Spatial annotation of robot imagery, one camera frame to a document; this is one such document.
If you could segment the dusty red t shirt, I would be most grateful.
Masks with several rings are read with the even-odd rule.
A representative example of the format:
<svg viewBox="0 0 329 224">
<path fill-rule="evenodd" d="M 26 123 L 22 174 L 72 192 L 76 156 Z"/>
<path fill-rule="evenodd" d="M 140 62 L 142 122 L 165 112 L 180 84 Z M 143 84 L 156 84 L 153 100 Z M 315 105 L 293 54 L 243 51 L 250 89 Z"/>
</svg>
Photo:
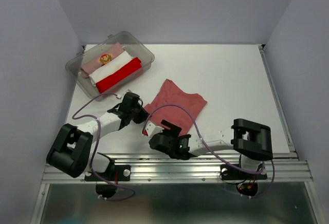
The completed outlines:
<svg viewBox="0 0 329 224">
<path fill-rule="evenodd" d="M 151 113 L 158 107 L 150 120 L 161 126 L 161 121 L 166 120 L 181 128 L 180 135 L 186 135 L 207 101 L 199 94 L 183 92 L 173 81 L 166 79 L 154 100 L 147 104 L 144 109 Z"/>
</svg>

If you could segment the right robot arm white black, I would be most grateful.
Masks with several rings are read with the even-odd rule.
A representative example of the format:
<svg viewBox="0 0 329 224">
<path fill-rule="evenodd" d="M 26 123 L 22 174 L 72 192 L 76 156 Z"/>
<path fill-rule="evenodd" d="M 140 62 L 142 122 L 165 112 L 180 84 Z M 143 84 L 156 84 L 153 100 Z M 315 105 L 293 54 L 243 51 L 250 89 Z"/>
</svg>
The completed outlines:
<svg viewBox="0 0 329 224">
<path fill-rule="evenodd" d="M 189 160 L 209 152 L 234 150 L 240 154 L 236 171 L 248 178 L 261 169 L 261 163 L 273 159 L 270 127 L 245 119 L 233 120 L 233 125 L 210 135 L 181 135 L 181 128 L 163 120 L 164 127 L 149 121 L 143 132 L 150 138 L 151 149 L 171 159 Z"/>
</svg>

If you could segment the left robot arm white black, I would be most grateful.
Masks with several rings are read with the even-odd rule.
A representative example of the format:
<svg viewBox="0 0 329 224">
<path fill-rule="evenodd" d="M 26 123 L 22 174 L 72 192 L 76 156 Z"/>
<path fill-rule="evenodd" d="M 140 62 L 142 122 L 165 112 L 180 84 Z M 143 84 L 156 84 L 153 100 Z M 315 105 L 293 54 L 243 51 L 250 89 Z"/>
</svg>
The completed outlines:
<svg viewBox="0 0 329 224">
<path fill-rule="evenodd" d="M 102 116 L 82 115 L 80 119 L 92 120 L 77 126 L 64 124 L 47 154 L 46 163 L 72 178 L 86 172 L 97 172 L 102 179 L 111 179 L 115 169 L 114 160 L 102 153 L 91 152 L 92 144 L 98 143 L 101 137 L 109 133 L 123 129 L 131 121 L 140 124 L 147 117 L 140 96 L 127 92 L 121 103 Z"/>
</svg>

